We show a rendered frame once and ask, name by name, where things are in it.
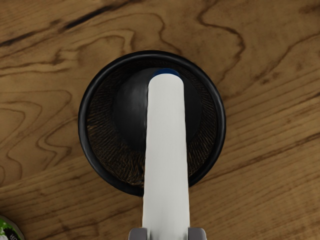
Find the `white pen with blue cap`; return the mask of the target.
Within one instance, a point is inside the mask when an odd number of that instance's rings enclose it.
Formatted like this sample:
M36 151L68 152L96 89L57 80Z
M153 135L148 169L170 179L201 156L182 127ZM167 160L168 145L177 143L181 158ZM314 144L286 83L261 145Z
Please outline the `white pen with blue cap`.
M190 227L184 83L173 69L148 85L142 226L148 240L186 240Z

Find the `black mesh pen holder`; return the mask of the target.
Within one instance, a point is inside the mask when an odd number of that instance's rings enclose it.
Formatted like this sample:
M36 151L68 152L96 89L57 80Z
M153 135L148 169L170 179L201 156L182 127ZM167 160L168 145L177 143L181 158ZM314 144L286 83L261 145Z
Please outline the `black mesh pen holder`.
M78 111L81 147L95 172L116 189L144 195L148 85L168 70L184 84L188 184L216 163L226 136L226 114L210 77L192 61L167 51L123 55L92 79Z

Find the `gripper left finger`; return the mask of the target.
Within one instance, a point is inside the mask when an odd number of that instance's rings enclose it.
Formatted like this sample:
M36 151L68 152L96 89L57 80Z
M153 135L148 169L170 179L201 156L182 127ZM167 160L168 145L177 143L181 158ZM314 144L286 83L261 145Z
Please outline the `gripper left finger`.
M148 229L145 227L132 228L128 240L149 240Z

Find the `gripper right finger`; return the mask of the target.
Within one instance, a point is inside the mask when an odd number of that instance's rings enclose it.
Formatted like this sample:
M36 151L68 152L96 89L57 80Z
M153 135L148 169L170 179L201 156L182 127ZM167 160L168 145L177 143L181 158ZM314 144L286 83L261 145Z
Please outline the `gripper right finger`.
M207 240L206 232L201 227L189 227L187 240Z

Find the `green and white can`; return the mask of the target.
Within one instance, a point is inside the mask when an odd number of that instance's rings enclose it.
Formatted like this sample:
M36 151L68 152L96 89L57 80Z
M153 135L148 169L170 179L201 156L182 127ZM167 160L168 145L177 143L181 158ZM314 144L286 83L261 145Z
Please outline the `green and white can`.
M0 240L25 240L25 236L13 221L0 215Z

